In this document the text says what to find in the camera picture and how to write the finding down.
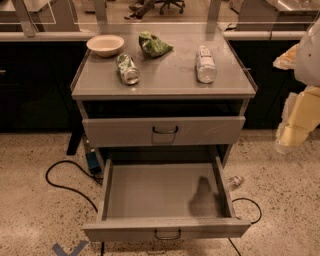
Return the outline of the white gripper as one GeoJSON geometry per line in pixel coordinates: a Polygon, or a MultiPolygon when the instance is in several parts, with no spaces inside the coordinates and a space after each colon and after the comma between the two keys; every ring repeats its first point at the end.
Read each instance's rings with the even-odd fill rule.
{"type": "Polygon", "coordinates": [[[278,126],[275,150],[281,154],[301,146],[320,125],[320,19],[295,44],[273,62],[278,69],[294,69],[295,78],[308,85],[299,94],[290,93],[278,126]]]}

